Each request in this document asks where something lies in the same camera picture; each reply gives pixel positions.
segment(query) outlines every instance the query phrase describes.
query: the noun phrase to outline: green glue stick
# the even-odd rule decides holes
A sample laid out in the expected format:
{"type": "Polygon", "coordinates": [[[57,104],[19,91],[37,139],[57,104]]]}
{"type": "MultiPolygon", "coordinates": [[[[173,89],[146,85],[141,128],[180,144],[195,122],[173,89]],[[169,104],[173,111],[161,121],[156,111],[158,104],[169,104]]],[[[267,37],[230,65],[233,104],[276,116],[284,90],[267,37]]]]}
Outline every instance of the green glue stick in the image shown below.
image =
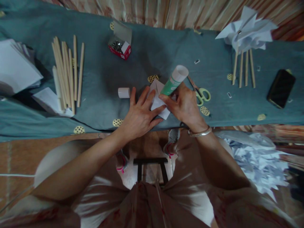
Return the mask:
{"type": "Polygon", "coordinates": [[[166,82],[164,88],[161,90],[161,94],[169,96],[173,91],[183,82],[188,76],[189,71],[182,65],[177,65],[174,69],[171,77],[166,82]]]}

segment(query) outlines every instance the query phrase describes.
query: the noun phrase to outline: small box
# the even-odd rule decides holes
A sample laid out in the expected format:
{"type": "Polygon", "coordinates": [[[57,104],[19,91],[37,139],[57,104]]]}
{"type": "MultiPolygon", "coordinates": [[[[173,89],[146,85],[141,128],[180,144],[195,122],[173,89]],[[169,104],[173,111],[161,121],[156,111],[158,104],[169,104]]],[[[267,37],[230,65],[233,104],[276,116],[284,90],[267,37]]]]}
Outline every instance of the small box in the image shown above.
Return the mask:
{"type": "Polygon", "coordinates": [[[111,52],[120,58],[127,60],[131,53],[132,29],[113,19],[114,35],[108,42],[111,52]]]}

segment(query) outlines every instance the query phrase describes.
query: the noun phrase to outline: black phone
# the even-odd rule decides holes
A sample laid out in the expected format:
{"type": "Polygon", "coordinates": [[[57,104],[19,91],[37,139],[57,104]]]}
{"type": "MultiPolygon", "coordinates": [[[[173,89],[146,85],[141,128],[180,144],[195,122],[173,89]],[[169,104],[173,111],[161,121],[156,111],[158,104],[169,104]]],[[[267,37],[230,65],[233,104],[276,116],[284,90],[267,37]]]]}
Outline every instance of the black phone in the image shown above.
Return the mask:
{"type": "Polygon", "coordinates": [[[279,70],[269,90],[267,100],[279,109],[283,109],[295,83],[295,77],[286,70],[279,70]]]}

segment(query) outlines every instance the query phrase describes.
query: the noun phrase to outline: bamboo skewer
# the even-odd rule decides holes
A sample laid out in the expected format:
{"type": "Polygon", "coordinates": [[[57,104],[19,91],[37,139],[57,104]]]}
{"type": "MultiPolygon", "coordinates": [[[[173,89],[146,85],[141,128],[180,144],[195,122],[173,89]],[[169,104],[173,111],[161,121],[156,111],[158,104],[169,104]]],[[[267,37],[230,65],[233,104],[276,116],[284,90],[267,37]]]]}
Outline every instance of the bamboo skewer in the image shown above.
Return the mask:
{"type": "Polygon", "coordinates": [[[85,44],[82,43],[82,46],[81,46],[81,58],[80,58],[80,70],[79,70],[79,84],[78,84],[77,107],[80,107],[84,52],[85,52],[85,44]]]}
{"type": "Polygon", "coordinates": [[[69,81],[68,81],[66,51],[65,51],[65,45],[63,42],[61,43],[61,49],[62,49],[62,57],[63,57],[63,69],[64,69],[64,80],[65,80],[65,87],[66,87],[66,94],[67,94],[67,104],[68,104],[68,107],[71,108],[71,97],[70,97],[70,88],[69,88],[69,81]]]}
{"type": "Polygon", "coordinates": [[[235,83],[235,74],[236,74],[236,71],[237,71],[237,62],[238,62],[238,44],[237,44],[237,49],[235,51],[232,85],[234,85],[234,83],[235,83]]]}
{"type": "Polygon", "coordinates": [[[241,88],[242,87],[242,77],[243,77],[243,54],[244,52],[241,52],[241,66],[240,66],[240,80],[239,80],[239,84],[238,87],[241,88]]]}
{"type": "Polygon", "coordinates": [[[77,101],[77,40],[74,35],[74,100],[77,101]]]}
{"type": "Polygon", "coordinates": [[[248,86],[248,51],[246,51],[245,86],[248,86]]]}
{"type": "Polygon", "coordinates": [[[70,97],[70,104],[72,108],[72,103],[74,102],[74,94],[73,94],[73,87],[71,88],[71,69],[70,69],[70,61],[69,61],[69,51],[67,48],[66,42],[63,42],[64,45],[64,54],[65,54],[65,59],[66,59],[66,71],[67,71],[67,80],[68,80],[68,88],[69,88],[69,97],[70,97]]]}
{"type": "Polygon", "coordinates": [[[59,59],[58,59],[58,53],[56,51],[56,47],[55,47],[54,43],[52,43],[52,48],[53,48],[55,62],[56,62],[56,66],[57,66],[57,76],[58,76],[58,79],[59,79],[60,92],[61,92],[61,97],[62,97],[62,108],[66,109],[66,98],[65,98],[64,84],[62,82],[62,75],[61,75],[61,68],[60,68],[59,59]]]}
{"type": "Polygon", "coordinates": [[[254,69],[253,69],[253,58],[252,58],[252,50],[249,50],[249,55],[250,55],[250,65],[251,65],[251,78],[252,78],[252,86],[253,88],[256,87],[256,79],[254,77],[254,69]]]}
{"type": "Polygon", "coordinates": [[[58,57],[59,75],[60,75],[60,78],[61,78],[62,90],[64,92],[64,98],[65,98],[64,108],[66,109],[67,108],[67,91],[66,91],[66,87],[65,87],[63,62],[62,62],[62,55],[61,55],[61,51],[60,51],[60,45],[59,45],[58,37],[54,38],[54,46],[55,46],[55,50],[56,50],[57,57],[58,57]]]}
{"type": "Polygon", "coordinates": [[[66,77],[65,77],[65,71],[64,71],[64,64],[63,64],[64,58],[63,58],[63,55],[61,54],[61,48],[60,48],[58,37],[55,37],[55,42],[56,42],[57,55],[59,57],[59,64],[60,64],[60,68],[61,68],[62,82],[63,82],[65,96],[66,96],[66,104],[68,105],[69,104],[69,93],[67,90],[67,83],[66,83],[66,77]]]}
{"type": "Polygon", "coordinates": [[[59,82],[59,77],[58,77],[58,71],[55,66],[53,66],[53,76],[54,76],[54,83],[55,83],[55,89],[57,93],[57,102],[58,102],[58,108],[61,113],[64,112],[64,107],[63,107],[63,99],[61,95],[61,88],[60,88],[60,82],[59,82]]]}
{"type": "Polygon", "coordinates": [[[74,79],[73,79],[73,58],[72,58],[72,51],[69,49],[69,60],[70,60],[70,92],[71,92],[71,102],[72,102],[72,112],[73,115],[76,114],[75,111],[75,101],[74,101],[74,79]]]}

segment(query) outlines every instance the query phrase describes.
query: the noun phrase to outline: sneaker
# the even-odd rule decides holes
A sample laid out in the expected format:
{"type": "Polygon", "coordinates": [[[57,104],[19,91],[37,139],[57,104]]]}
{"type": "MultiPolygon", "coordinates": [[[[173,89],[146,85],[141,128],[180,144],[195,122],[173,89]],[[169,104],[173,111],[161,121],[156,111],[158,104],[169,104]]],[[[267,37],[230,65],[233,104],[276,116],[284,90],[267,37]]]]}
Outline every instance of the sneaker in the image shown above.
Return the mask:
{"type": "Polygon", "coordinates": [[[166,145],[164,146],[164,148],[162,149],[162,151],[169,156],[169,158],[171,159],[171,156],[173,156],[174,154],[169,152],[169,146],[171,144],[175,144],[177,143],[178,139],[180,138],[180,130],[179,129],[172,129],[169,131],[169,137],[168,137],[168,142],[166,143],[166,145]]]}
{"type": "Polygon", "coordinates": [[[127,158],[126,155],[124,155],[123,150],[121,149],[119,152],[116,153],[116,157],[117,159],[122,159],[123,160],[123,165],[122,167],[117,168],[117,171],[121,171],[122,173],[124,173],[124,169],[128,166],[129,164],[129,159],[127,158]]]}

